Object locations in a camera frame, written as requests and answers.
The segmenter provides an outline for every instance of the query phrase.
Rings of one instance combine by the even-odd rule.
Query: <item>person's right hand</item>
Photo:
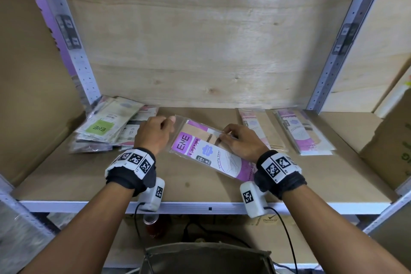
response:
[[[246,126],[229,124],[223,132],[219,137],[221,141],[227,144],[235,155],[247,161],[257,163],[260,156],[269,150],[257,134]]]

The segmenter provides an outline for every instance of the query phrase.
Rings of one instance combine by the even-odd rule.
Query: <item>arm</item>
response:
[[[167,144],[174,122],[173,116],[169,119],[161,116],[150,118],[140,125],[134,146],[149,150],[156,156]],[[107,180],[107,185],[21,271],[22,274],[101,273],[133,194],[146,189],[141,180],[129,174],[111,177],[112,181]]]
[[[226,134],[220,136],[235,154],[257,164],[259,170],[255,174],[255,183],[259,188],[271,191],[284,201],[326,273],[410,274],[388,251],[307,187],[302,175],[291,173],[278,184],[267,176],[260,163],[276,152],[269,153],[254,131],[234,124],[228,125],[223,131],[231,132],[238,138]]]

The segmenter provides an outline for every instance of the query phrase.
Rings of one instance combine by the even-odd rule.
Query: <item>green ene label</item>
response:
[[[86,132],[93,133],[98,136],[104,136],[114,126],[114,123],[109,123],[104,120],[97,120],[95,124],[86,129]]]

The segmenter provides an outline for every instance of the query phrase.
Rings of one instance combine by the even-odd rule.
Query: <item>person's left hand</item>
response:
[[[175,116],[150,117],[141,123],[134,139],[134,147],[148,149],[154,156],[167,145],[170,133],[174,131]]]

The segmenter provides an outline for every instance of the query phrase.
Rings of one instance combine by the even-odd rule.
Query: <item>white shelf edge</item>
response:
[[[77,213],[87,201],[21,200],[30,212]],[[130,202],[126,214],[133,214],[138,202]],[[381,214],[391,203],[328,203],[340,214]],[[289,215],[284,203],[269,203],[280,214]],[[162,202],[159,214],[247,214],[243,203]]]

